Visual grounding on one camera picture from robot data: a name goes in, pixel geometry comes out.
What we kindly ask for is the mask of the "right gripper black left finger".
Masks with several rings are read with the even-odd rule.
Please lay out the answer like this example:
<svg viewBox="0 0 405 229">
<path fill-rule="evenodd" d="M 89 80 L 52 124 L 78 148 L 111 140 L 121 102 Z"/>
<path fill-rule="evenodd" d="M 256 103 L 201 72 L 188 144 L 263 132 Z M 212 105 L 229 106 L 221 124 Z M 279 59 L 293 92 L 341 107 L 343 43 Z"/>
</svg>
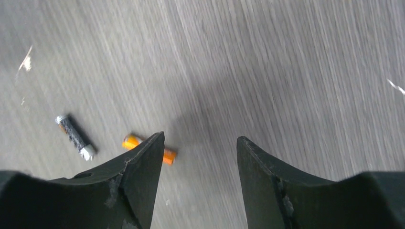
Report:
<svg viewBox="0 0 405 229">
<path fill-rule="evenodd" d="M 158 132 L 73 178 L 0 173 L 3 229 L 148 229 L 164 153 Z"/>
</svg>

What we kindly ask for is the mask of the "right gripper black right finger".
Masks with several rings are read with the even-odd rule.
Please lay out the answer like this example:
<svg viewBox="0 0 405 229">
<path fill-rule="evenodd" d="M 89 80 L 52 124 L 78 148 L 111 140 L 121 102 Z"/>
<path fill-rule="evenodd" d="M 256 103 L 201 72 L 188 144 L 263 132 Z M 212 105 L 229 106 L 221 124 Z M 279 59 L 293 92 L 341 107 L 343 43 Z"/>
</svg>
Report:
<svg viewBox="0 0 405 229">
<path fill-rule="evenodd" d="M 323 179 L 237 139 L 237 165 L 250 229 L 402 229 L 404 172 Z"/>
</svg>

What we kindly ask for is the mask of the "black AAA battery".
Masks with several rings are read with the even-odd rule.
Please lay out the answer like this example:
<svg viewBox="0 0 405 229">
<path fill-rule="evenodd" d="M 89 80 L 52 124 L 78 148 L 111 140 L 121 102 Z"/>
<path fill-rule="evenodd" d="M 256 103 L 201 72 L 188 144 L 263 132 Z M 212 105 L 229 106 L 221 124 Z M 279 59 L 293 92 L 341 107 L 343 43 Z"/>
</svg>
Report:
<svg viewBox="0 0 405 229">
<path fill-rule="evenodd" d="M 79 155 L 85 161 L 92 161 L 96 154 L 94 147 L 85 140 L 84 136 L 79 132 L 79 128 L 72 121 L 69 115 L 59 115 L 55 122 L 65 132 L 69 141 L 73 143 Z"/>
</svg>

